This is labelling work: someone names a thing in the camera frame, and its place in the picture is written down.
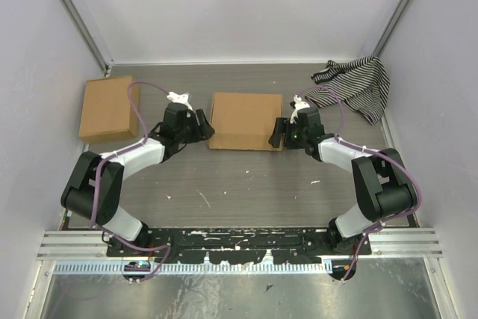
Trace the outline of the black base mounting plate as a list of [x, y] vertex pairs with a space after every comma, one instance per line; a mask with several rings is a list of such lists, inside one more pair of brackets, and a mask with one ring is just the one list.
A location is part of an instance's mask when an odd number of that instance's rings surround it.
[[161, 261], [170, 248], [167, 264], [212, 264], [223, 262], [236, 264], [259, 264], [268, 255], [274, 264], [313, 264], [328, 255], [350, 257], [355, 253], [370, 255], [370, 243], [358, 247], [360, 237], [346, 239], [336, 246], [329, 243], [324, 228], [156, 228], [150, 229], [136, 245], [147, 248], [146, 252], [122, 244], [104, 232], [102, 241], [108, 245], [107, 256], [147, 257], [155, 263]]

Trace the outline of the brown cardboard box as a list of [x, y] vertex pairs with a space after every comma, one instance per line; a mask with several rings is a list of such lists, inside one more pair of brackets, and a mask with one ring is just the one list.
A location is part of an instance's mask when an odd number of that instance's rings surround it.
[[138, 135], [139, 87], [132, 76], [89, 80], [78, 136], [88, 144], [128, 140]]
[[280, 151], [269, 144], [276, 119], [282, 116], [281, 94], [226, 93], [213, 96], [210, 149]]

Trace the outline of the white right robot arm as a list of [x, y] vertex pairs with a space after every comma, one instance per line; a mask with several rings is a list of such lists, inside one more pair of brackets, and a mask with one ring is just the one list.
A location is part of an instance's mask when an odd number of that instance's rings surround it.
[[359, 235], [392, 217], [406, 216], [419, 204], [416, 185], [397, 150], [368, 149], [327, 134], [316, 108], [296, 108], [293, 117], [278, 117], [269, 144], [302, 149], [314, 160], [352, 174], [356, 204], [331, 219], [326, 230], [326, 242], [337, 255], [347, 254]]

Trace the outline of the aluminium front frame rail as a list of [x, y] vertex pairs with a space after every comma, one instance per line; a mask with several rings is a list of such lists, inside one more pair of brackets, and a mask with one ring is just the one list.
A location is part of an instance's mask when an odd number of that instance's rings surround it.
[[[443, 252], [434, 229], [385, 227], [365, 242], [375, 258], [441, 258]], [[99, 232], [47, 231], [38, 258], [46, 260], [90, 260], [107, 257], [107, 244]]]

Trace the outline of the striped black white cloth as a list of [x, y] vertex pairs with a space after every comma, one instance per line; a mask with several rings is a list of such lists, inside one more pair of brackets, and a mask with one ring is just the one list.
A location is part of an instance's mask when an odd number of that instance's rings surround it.
[[341, 101], [372, 126], [381, 121], [391, 81], [378, 57], [366, 56], [348, 63], [330, 60], [311, 80], [322, 89], [309, 90], [305, 98], [317, 107], [325, 108]]

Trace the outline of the folded brown cardboard box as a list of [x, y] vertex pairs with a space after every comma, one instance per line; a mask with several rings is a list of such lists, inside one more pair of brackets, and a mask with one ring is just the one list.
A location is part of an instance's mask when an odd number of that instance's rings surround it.
[[138, 135], [139, 87], [132, 76], [89, 80], [78, 136], [88, 144], [128, 140]]

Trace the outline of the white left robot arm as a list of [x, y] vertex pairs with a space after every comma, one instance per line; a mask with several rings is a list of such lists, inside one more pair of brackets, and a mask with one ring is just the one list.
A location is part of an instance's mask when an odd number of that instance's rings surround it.
[[63, 190], [60, 203], [113, 235], [132, 256], [145, 255], [150, 247], [149, 227], [120, 206], [123, 182], [135, 173], [168, 161], [186, 145], [208, 140], [214, 129], [202, 109], [172, 102], [164, 118], [146, 138], [115, 152], [80, 155]]

